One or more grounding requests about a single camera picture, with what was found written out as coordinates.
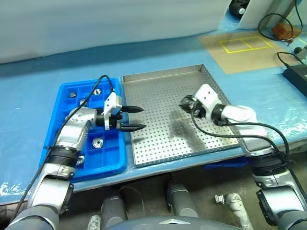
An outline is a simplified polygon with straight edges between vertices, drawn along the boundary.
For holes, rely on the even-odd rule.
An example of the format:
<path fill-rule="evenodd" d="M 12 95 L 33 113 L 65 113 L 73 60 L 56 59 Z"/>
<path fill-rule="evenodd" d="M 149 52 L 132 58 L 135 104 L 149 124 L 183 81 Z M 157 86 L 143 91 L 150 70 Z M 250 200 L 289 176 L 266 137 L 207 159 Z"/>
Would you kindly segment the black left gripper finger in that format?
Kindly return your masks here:
<path fill-rule="evenodd" d="M 139 106 L 125 105 L 125 106 L 122 106 L 122 108 L 121 108 L 122 113 L 134 114 L 134 113 L 139 113 L 139 112 L 143 112 L 143 111 L 144 110 Z"/>
<path fill-rule="evenodd" d="M 119 129 L 122 132 L 135 132 L 135 131 L 144 129 L 146 127 L 147 127 L 147 125 L 139 124 L 139 123 L 134 123 L 134 124 L 120 123 L 120 125 L 119 125 Z"/>

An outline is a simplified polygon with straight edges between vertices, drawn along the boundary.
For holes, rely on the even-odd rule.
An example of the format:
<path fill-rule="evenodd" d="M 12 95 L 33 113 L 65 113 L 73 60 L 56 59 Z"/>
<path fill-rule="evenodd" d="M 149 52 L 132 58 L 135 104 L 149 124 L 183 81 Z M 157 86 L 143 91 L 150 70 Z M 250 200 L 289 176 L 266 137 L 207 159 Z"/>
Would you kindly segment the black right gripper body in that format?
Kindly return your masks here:
<path fill-rule="evenodd" d="M 205 111 L 205 108 L 202 106 L 201 102 L 195 101 L 192 104 L 192 115 L 196 118 L 206 117 L 206 111 Z"/>

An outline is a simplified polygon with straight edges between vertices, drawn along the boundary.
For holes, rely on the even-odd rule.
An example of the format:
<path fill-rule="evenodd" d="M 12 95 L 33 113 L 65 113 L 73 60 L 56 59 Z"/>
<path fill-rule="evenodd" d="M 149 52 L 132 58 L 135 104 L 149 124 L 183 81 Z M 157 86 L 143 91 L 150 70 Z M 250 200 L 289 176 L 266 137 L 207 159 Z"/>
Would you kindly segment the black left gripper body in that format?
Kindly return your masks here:
<path fill-rule="evenodd" d="M 128 130 L 128 126 L 122 122 L 122 113 L 127 111 L 128 108 L 123 106 L 115 115 L 112 115 L 112 129 Z"/>

